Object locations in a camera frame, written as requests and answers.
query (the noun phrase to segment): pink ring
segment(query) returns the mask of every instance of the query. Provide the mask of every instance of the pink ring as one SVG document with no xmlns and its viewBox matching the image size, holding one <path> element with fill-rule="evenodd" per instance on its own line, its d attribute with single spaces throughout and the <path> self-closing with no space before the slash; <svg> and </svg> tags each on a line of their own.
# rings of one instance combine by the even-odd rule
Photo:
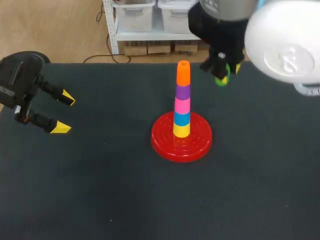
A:
<svg viewBox="0 0 320 240">
<path fill-rule="evenodd" d="M 179 100 L 175 98 L 174 111 L 177 114 L 187 114 L 190 112 L 190 97 L 187 100 Z"/>
</svg>

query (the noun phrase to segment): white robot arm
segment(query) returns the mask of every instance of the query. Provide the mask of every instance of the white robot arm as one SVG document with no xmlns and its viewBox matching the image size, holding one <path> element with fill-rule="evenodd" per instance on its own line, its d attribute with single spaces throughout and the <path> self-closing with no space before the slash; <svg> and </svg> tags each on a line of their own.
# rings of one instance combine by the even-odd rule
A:
<svg viewBox="0 0 320 240">
<path fill-rule="evenodd" d="M 218 22 L 247 20 L 243 45 L 260 71 L 294 84 L 301 94 L 320 95 L 318 87 L 304 86 L 320 84 L 320 0 L 200 0 L 200 4 Z"/>
</svg>

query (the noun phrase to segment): black table surface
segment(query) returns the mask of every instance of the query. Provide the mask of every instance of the black table surface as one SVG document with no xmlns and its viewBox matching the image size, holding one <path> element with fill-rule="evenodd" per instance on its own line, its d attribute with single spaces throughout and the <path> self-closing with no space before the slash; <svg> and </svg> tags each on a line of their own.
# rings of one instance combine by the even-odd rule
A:
<svg viewBox="0 0 320 240">
<path fill-rule="evenodd" d="M 32 108 L 72 126 L 47 134 L 0 114 L 1 240 L 319 240 L 320 97 L 245 63 L 227 87 L 191 67 L 191 110 L 214 144 L 161 158 L 151 128 L 174 107 L 176 64 L 47 64 L 73 107 Z"/>
</svg>

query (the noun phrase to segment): green ring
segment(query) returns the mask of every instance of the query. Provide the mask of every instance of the green ring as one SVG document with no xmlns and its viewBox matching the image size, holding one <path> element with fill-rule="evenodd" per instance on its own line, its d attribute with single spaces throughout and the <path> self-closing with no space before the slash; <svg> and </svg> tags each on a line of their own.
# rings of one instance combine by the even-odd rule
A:
<svg viewBox="0 0 320 240">
<path fill-rule="evenodd" d="M 229 79 L 230 79 L 230 66 L 229 64 L 225 65 L 225 69 L 227 70 L 227 77 L 226 77 L 226 83 L 222 82 L 222 80 L 220 80 L 219 78 L 215 77 L 215 83 L 219 86 L 219 87 L 224 87 L 226 85 L 228 85 L 229 83 Z"/>
</svg>

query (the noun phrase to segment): wooden floor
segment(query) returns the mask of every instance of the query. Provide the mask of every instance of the wooden floor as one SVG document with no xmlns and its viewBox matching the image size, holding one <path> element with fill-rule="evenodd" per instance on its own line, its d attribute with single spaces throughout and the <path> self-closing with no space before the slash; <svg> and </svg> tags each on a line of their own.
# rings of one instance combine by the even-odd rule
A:
<svg viewBox="0 0 320 240">
<path fill-rule="evenodd" d="M 92 55 L 110 54 L 106 17 L 96 22 L 102 0 L 0 0 L 0 59 L 20 51 L 38 51 L 53 63 L 82 63 Z M 202 62 L 208 55 L 133 57 L 132 63 Z M 126 62 L 125 56 L 116 57 Z M 113 63 L 97 57 L 89 63 Z"/>
</svg>

